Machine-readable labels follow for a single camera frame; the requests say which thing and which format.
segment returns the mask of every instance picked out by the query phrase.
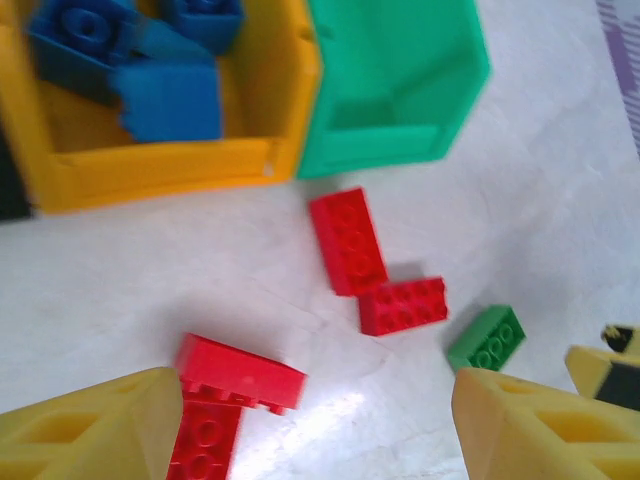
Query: green lego brick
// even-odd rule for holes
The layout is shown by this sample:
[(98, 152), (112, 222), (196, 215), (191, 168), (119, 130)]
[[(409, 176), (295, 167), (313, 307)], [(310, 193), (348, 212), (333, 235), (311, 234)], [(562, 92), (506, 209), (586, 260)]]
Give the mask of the green lego brick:
[(474, 0), (308, 0), (324, 63), (298, 178), (443, 158), (489, 77)]
[(463, 367), (499, 371), (526, 338), (509, 305), (492, 305), (482, 312), (449, 348), (455, 372)]

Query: green plastic container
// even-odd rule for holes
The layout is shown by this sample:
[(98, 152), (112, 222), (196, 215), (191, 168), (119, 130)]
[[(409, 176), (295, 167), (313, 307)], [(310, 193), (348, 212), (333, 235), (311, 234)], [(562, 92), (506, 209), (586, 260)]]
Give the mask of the green plastic container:
[(299, 178), (442, 158), (489, 76), (473, 0), (308, 0), (324, 77)]
[(499, 371), (526, 338), (508, 305), (492, 305), (460, 335), (447, 358), (455, 372), (463, 367)]

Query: yellow bin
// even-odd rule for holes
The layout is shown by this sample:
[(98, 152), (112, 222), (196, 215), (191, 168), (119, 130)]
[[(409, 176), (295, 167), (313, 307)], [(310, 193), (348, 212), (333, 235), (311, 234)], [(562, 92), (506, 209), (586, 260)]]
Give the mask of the yellow bin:
[[(45, 212), (290, 179), (321, 62), (305, 0), (244, 0), (246, 23), (219, 58), (224, 139), (135, 144), (110, 109), (36, 79), (23, 34), (36, 0), (0, 0), (0, 118)], [(155, 16), (155, 1), (139, 1)]]

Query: red toy block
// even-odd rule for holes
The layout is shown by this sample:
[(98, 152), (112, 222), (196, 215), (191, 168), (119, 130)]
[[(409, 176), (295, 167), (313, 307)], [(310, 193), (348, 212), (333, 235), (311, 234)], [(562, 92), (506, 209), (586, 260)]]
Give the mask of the red toy block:
[(384, 285), (358, 298), (360, 331), (380, 337), (446, 320), (449, 313), (440, 277)]
[(233, 457), (242, 407), (184, 396), (184, 413), (168, 480), (224, 480)]
[(331, 287), (352, 297), (389, 280), (362, 188), (309, 204)]
[(189, 333), (175, 362), (183, 392), (208, 402), (255, 408), (278, 415), (296, 408), (307, 376), (264, 357)]

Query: lego brick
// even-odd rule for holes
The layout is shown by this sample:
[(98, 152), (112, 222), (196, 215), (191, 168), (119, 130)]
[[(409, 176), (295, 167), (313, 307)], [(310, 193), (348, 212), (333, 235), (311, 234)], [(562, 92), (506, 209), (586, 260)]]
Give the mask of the lego brick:
[(453, 419), (470, 480), (640, 478), (640, 413), (485, 369), (458, 372)]
[(160, 0), (164, 19), (215, 55), (231, 48), (245, 14), (240, 0)]
[(296, 408), (306, 379), (282, 363), (189, 333), (175, 362), (183, 391), (203, 401), (266, 406), (277, 415)]
[(171, 28), (168, 23), (145, 18), (133, 51), (153, 60), (213, 63), (209, 51)]
[(162, 144), (136, 144), (116, 107), (38, 82), (23, 35), (38, 2), (0, 4), (0, 116), (42, 212), (274, 185), (295, 174), (322, 70), (305, 0), (243, 2), (252, 20), (217, 63), (224, 138)]
[(454, 371), (462, 367), (500, 370), (526, 338), (508, 305), (492, 305), (481, 313), (449, 348)]
[(640, 355), (640, 328), (607, 325), (602, 339), (614, 352)]
[(443, 158), (490, 72), (474, 1), (308, 3), (324, 75), (298, 178)]
[(227, 478), (241, 416), (242, 407), (202, 402), (186, 394), (167, 480)]
[(320, 197), (309, 210), (337, 295), (362, 295), (388, 281), (362, 188)]
[(44, 80), (99, 103), (115, 97), (108, 77), (125, 63), (138, 13), (115, 0), (47, 0), (27, 33)]
[(155, 368), (0, 415), (0, 478), (165, 480), (182, 417)]
[(0, 221), (29, 217), (31, 205), (0, 122)]
[(112, 84), (125, 105), (122, 126), (139, 142), (222, 136), (218, 72), (213, 62), (142, 61), (116, 70)]
[(572, 346), (565, 363), (583, 397), (640, 411), (640, 356)]
[(382, 285), (358, 297), (360, 331), (379, 337), (446, 320), (442, 278)]

